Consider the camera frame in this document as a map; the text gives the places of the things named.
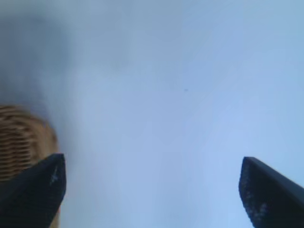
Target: light blue surface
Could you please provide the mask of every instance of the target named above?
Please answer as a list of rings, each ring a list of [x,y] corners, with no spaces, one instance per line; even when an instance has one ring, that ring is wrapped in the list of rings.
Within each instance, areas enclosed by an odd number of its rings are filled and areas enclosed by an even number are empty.
[[[63,228],[250,228],[243,156],[304,186],[303,1],[46,6],[69,44],[65,70],[33,73],[67,158]]]

